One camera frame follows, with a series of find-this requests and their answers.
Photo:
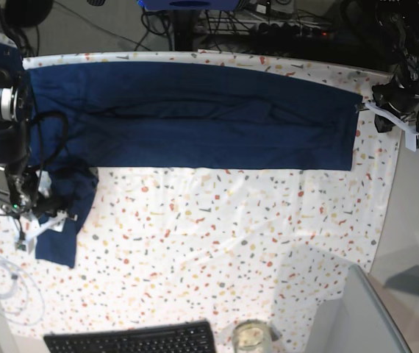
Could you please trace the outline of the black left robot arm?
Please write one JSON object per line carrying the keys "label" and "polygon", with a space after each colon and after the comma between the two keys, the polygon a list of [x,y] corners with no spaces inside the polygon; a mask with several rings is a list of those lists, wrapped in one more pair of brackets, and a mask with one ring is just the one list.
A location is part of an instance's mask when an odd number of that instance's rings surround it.
{"label": "black left robot arm", "polygon": [[386,35],[397,69],[385,85],[372,87],[377,132],[413,121],[419,131],[419,1],[377,1],[374,10],[382,34]]}

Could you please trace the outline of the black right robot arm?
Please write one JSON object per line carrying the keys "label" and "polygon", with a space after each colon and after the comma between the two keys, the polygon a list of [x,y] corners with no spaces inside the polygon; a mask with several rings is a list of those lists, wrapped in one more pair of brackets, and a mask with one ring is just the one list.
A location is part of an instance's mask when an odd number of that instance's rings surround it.
{"label": "black right robot arm", "polygon": [[[46,118],[58,118],[62,135],[50,156],[40,152],[40,162],[29,162],[32,128]],[[8,71],[0,66],[0,209],[3,216],[56,216],[67,211],[67,201],[58,195],[44,196],[40,180],[46,167],[65,148],[68,119],[57,111],[40,112],[30,78],[23,70]]]}

